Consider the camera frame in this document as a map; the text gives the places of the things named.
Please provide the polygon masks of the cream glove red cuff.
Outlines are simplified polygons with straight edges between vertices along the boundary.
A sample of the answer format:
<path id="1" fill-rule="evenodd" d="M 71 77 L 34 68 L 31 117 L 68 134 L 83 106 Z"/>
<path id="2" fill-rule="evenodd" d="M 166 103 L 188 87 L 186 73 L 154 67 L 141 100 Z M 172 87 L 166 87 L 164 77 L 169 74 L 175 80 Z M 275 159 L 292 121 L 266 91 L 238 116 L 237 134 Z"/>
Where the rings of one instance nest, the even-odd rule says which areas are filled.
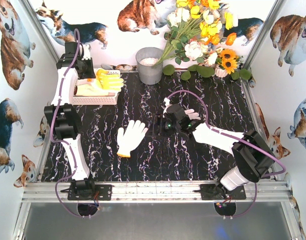
<path id="1" fill-rule="evenodd" d="M 79 97 L 105 97 L 114 96 L 116 92 L 93 87 L 91 84 L 83 84 L 76 86 L 76 91 L 74 94 Z"/>

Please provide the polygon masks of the white glove orange cuff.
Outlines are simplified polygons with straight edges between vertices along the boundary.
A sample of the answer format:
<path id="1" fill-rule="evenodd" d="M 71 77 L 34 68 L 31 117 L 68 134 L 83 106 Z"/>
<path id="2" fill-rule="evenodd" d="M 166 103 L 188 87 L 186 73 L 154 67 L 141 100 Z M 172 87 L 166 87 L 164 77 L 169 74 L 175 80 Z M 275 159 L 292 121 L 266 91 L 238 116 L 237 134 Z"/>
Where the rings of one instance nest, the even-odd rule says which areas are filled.
<path id="1" fill-rule="evenodd" d="M 201 120 L 199 113 L 195 112 L 194 109 L 187 109 L 184 112 L 191 120 Z"/>
<path id="2" fill-rule="evenodd" d="M 124 86 L 124 80 L 121 78 L 119 70 L 106 70 L 98 68 L 95 78 L 88 78 L 86 81 L 96 90 L 108 92 L 120 92 Z"/>

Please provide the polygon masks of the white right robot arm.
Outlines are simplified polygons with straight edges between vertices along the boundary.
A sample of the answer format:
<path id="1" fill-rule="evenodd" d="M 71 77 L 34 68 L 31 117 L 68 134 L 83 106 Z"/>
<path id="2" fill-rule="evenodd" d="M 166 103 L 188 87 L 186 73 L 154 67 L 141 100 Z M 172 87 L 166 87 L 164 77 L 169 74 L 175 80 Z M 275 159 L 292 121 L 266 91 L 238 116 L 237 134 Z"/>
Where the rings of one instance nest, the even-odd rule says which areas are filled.
<path id="1" fill-rule="evenodd" d="M 151 137 L 168 138 L 175 134 L 224 150 L 234 157 L 236 166 L 225 173 L 218 184 L 227 191 L 249 182 L 259 182 L 275 161 L 272 151 L 255 130 L 243 133 L 208 126 L 198 113 L 185 110 L 179 104 L 153 114 L 148 130 Z"/>

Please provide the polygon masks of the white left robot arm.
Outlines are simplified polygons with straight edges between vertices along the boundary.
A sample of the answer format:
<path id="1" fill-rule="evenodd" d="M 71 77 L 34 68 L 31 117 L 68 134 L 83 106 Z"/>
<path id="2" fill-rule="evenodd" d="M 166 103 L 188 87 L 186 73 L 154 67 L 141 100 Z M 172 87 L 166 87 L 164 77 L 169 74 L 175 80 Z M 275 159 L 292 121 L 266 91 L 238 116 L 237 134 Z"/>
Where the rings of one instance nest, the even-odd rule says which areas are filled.
<path id="1" fill-rule="evenodd" d="M 81 145 L 82 120 L 73 106 L 73 96 L 79 80 L 86 83 L 96 77 L 90 45 L 66 42 L 65 53 L 56 64 L 58 82 L 54 98 L 44 108 L 53 143 L 64 147 L 71 168 L 68 200 L 91 200 L 96 194 Z"/>

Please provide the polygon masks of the white glove orange cuff top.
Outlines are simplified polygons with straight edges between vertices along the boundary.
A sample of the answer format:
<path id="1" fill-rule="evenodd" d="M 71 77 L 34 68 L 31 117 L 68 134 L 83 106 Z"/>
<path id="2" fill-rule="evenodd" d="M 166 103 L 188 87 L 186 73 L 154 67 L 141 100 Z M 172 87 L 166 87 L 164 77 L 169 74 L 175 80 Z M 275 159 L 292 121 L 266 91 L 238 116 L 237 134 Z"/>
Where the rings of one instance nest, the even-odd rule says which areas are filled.
<path id="1" fill-rule="evenodd" d="M 191 120 L 201 120 L 199 113 L 195 112 L 194 109 L 187 109 L 184 112 Z"/>

